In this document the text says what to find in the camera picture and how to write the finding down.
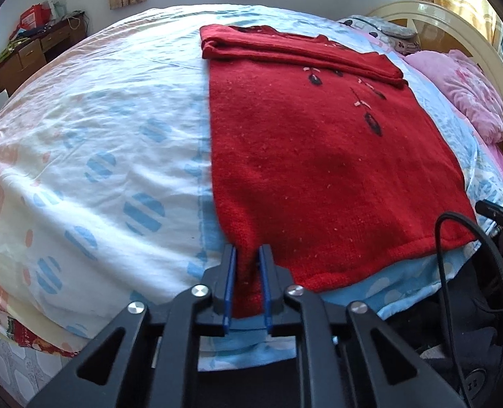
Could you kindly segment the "red knitted sweater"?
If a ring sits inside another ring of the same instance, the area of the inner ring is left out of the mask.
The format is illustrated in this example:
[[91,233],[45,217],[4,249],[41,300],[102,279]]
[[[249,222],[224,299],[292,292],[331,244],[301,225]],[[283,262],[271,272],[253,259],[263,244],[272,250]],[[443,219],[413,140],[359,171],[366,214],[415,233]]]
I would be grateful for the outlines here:
[[263,309],[263,244],[313,292],[473,237],[464,174],[387,56],[268,26],[201,28],[215,212],[238,252],[234,313]]

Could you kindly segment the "pink floral pillow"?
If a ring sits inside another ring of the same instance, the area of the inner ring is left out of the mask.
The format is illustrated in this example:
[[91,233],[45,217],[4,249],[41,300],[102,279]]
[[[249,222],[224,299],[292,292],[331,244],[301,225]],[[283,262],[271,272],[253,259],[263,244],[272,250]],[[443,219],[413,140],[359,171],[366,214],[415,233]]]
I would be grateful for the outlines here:
[[463,52],[420,51],[408,55],[405,61],[439,89],[486,144],[503,139],[503,100],[479,66]]

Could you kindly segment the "blue pink bed sheet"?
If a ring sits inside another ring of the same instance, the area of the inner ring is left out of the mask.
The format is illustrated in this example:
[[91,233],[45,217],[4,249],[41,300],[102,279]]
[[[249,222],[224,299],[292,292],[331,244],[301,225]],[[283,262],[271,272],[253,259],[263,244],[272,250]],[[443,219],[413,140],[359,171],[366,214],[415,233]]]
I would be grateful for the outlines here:
[[[403,72],[464,174],[465,192],[503,205],[503,174],[474,127],[402,56],[336,21],[259,5],[150,9],[88,37],[44,66],[0,112],[0,335],[76,355],[127,304],[169,302],[218,265],[207,25],[268,26],[380,53]],[[397,261],[351,286],[381,318],[439,289],[432,255]],[[261,312],[202,340],[203,371],[290,359]]]

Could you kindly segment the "cream wooden headboard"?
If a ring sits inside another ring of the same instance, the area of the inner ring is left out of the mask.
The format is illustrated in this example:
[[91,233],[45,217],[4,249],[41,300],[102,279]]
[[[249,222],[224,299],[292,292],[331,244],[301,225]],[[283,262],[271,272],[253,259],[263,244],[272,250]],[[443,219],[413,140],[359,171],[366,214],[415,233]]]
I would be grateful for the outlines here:
[[439,5],[402,0],[369,13],[388,21],[405,22],[418,33],[421,47],[447,53],[459,49],[471,58],[503,100],[503,62],[494,47],[469,22]]

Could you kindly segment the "grey white patterned pillow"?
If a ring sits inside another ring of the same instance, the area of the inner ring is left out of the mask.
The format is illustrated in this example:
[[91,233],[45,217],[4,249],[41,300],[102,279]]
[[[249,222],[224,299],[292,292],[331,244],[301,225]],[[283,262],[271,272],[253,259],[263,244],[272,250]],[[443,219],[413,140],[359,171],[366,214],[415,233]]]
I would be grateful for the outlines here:
[[384,18],[352,15],[339,19],[338,23],[359,31],[385,50],[393,50],[403,56],[421,51],[415,29],[400,26]]

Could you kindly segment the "brown wooden desk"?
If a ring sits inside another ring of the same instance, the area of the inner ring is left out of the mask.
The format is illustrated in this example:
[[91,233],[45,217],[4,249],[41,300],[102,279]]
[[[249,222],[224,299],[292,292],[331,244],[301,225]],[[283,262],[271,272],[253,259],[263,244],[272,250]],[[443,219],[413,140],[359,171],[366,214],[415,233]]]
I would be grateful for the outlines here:
[[12,95],[44,65],[87,37],[88,16],[75,11],[16,46],[0,60],[0,92]]

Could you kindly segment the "red gift bag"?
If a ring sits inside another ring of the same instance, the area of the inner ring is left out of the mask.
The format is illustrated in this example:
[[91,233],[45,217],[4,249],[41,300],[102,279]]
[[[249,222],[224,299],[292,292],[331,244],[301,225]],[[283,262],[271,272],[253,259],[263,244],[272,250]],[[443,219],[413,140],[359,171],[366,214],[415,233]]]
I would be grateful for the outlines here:
[[30,31],[46,25],[52,17],[52,11],[48,5],[32,5],[19,17],[18,27]]

